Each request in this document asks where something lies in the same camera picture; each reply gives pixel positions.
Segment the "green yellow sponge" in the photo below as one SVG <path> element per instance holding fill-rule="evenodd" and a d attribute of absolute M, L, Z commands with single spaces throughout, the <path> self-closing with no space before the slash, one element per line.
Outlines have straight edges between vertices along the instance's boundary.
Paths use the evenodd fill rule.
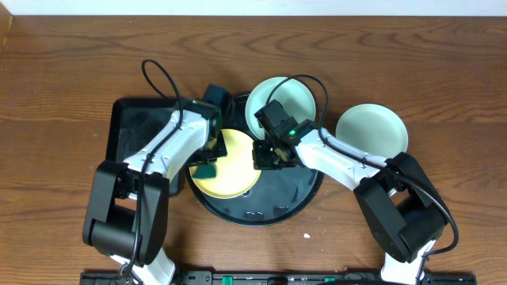
<path fill-rule="evenodd" d="M 214 164 L 198 165 L 192 174 L 194 179 L 214 179 L 217 176 L 217 170 Z"/>

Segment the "yellow plate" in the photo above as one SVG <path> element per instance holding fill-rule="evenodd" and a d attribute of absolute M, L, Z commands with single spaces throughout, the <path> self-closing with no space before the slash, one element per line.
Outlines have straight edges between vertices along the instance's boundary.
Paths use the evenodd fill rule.
<path fill-rule="evenodd" d="M 203 166 L 189 168 L 191 180 L 199 190 L 217 199 L 231 199 L 249 191 L 261 175 L 254 168 L 253 140 L 245 133 L 234 129 L 222 130 L 227 155 L 212 163 L 216 175 L 212 178 L 194 177 Z"/>

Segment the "light blue plate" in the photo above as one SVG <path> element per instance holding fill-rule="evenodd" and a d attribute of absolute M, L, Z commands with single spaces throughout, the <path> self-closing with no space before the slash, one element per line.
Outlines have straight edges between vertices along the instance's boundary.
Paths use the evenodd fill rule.
<path fill-rule="evenodd" d="M 265 131 L 255 117 L 255 113 L 265 106 L 269 94 L 286 77 L 269 78 L 257 85 L 248 96 L 245 117 L 253 135 L 260 140 L 265 138 Z M 315 120 L 316 104 L 311 91 L 301 82 L 292 79 L 285 82 L 272 95 L 271 100 L 281 103 L 286 113 L 293 116 L 298 123 L 304 120 Z"/>

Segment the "pale green plate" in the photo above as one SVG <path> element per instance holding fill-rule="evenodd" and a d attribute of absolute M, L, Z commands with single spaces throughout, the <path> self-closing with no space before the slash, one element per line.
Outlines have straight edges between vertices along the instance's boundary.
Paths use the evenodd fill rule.
<path fill-rule="evenodd" d="M 409 144 L 402 119 L 379 104 L 359 104 L 348 109 L 338 120 L 335 135 L 360 150 L 387 158 L 406 152 Z"/>

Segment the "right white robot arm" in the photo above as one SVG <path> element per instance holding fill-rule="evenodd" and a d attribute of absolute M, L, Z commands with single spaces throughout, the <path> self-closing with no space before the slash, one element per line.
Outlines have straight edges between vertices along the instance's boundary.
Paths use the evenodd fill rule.
<path fill-rule="evenodd" d="M 447 226 L 448 208 L 418 162 L 404 152 L 371 155 L 332 136 L 320 123 L 297 123 L 273 100 L 255 113 L 265 138 L 253 147 L 257 169 L 301 165 L 351 190 L 372 236 L 386 253 L 381 271 L 389 283 L 419 284 L 424 263 Z"/>

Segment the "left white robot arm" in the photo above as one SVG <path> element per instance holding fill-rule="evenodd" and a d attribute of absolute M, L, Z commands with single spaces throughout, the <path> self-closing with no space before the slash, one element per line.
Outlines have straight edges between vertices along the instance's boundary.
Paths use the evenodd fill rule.
<path fill-rule="evenodd" d="M 170 120 L 146 145 L 122 162 L 104 160 L 96 169 L 82 240 L 116 258 L 120 268 L 107 284 L 169 284 L 175 271 L 162 250 L 170 182 L 185 165 L 211 174 L 227 154 L 221 133 L 231 95 L 210 85 L 201 100 L 179 98 Z"/>

